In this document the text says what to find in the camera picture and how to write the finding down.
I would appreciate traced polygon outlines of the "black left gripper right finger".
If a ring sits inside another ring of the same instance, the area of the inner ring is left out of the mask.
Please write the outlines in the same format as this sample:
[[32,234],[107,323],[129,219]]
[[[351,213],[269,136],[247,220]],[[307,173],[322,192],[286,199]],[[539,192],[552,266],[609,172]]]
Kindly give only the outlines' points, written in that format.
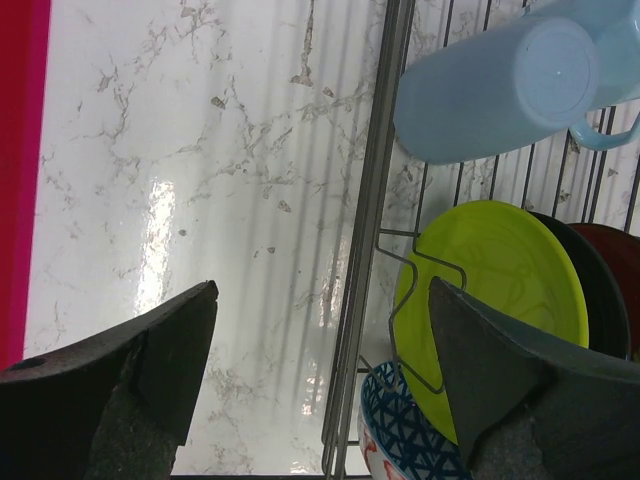
[[638,364],[529,326],[440,278],[429,313],[474,478],[638,478]]

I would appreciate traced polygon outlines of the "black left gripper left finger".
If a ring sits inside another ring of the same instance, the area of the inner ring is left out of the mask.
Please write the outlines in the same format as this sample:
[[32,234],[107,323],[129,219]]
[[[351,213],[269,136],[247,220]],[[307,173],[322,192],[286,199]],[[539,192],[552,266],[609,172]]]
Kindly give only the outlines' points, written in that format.
[[2,478],[169,478],[194,415],[217,300],[217,285],[205,281],[3,370]]

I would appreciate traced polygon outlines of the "lime green plate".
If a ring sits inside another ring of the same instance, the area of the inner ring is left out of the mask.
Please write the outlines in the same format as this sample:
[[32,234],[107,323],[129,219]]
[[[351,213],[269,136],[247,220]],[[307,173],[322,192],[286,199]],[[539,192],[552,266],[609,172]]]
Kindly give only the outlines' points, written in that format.
[[588,347],[586,300],[576,269],[556,236],[536,217],[491,200],[460,204],[420,234],[398,280],[394,343],[404,376],[427,420],[457,440],[428,309],[432,278],[464,286],[491,308],[565,341]]

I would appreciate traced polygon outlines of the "red lacquer bowl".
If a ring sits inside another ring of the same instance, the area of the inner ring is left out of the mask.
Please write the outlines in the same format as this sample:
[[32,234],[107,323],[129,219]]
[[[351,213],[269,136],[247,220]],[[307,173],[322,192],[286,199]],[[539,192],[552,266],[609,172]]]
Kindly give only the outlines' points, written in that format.
[[593,223],[573,223],[600,253],[622,293],[630,331],[631,360],[639,362],[639,238],[622,230]]

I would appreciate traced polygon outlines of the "light blue plastic tumbler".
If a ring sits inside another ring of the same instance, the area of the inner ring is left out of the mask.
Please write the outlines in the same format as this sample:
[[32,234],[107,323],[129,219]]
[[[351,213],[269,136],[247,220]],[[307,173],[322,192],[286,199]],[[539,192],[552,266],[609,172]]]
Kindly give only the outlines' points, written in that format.
[[431,165],[517,150],[583,119],[599,84],[588,33],[526,16],[427,55],[399,81],[400,145]]

